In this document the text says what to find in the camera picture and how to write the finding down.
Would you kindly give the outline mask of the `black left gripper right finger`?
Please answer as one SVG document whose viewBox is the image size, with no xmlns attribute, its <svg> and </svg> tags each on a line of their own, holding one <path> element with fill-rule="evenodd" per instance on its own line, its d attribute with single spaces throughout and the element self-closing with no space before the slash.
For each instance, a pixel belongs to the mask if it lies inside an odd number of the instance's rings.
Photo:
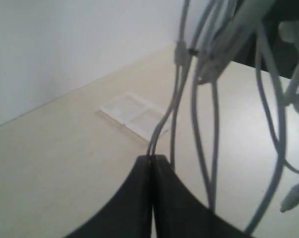
<svg viewBox="0 0 299 238">
<path fill-rule="evenodd" d="M 205 207 L 164 155 L 151 157 L 152 204 L 158 238 L 249 238 Z"/>
</svg>

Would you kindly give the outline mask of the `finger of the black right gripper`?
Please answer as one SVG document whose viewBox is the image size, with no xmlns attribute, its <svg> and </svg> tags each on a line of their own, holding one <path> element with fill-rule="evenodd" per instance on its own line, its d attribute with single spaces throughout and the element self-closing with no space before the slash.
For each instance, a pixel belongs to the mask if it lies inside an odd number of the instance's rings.
<svg viewBox="0 0 299 238">
<path fill-rule="evenodd" d="M 299 33 L 299 0 L 277 0 L 264 17 L 264 30 L 279 74 L 291 78 L 299 61 L 293 24 Z"/>
</svg>

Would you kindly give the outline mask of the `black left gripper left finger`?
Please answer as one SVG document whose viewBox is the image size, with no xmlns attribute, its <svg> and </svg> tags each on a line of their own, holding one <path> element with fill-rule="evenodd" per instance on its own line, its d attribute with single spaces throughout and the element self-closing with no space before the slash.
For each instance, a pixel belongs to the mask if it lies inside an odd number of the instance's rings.
<svg viewBox="0 0 299 238">
<path fill-rule="evenodd" d="M 141 155 L 114 196 L 67 237 L 149 238 L 151 229 L 151 159 Z"/>
</svg>

